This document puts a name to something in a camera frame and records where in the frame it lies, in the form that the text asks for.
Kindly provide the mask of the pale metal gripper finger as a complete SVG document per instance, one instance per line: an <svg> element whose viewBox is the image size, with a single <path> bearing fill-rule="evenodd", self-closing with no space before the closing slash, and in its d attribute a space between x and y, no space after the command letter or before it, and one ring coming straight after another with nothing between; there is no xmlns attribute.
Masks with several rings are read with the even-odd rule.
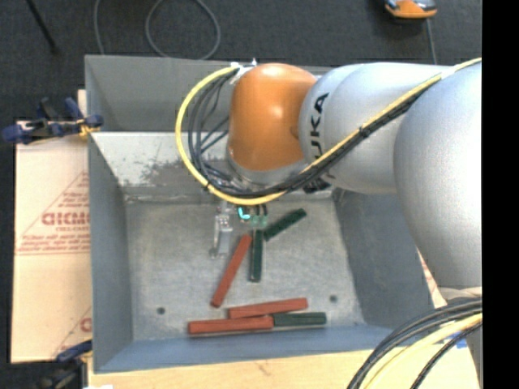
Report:
<svg viewBox="0 0 519 389"><path fill-rule="evenodd" d="M217 257L219 255L220 232L221 217L219 215L216 215L214 216L212 247L209 249L208 252L210 257Z"/></svg>
<svg viewBox="0 0 519 389"><path fill-rule="evenodd" d="M231 216L225 216L221 222L221 253L228 254L234 226Z"/></svg>

